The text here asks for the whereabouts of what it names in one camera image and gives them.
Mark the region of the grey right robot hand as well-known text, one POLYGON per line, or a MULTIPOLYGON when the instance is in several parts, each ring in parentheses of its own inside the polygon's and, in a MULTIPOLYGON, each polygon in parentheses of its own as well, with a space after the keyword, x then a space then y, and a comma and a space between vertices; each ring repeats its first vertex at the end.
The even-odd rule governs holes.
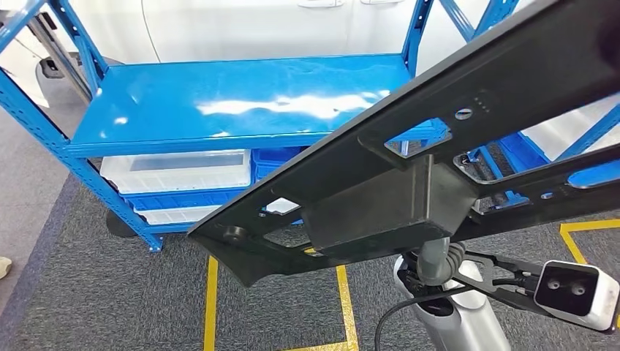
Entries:
POLYGON ((440 286, 453 274, 453 261, 448 256, 449 238, 426 241, 417 256, 417 274, 428 286, 440 286))

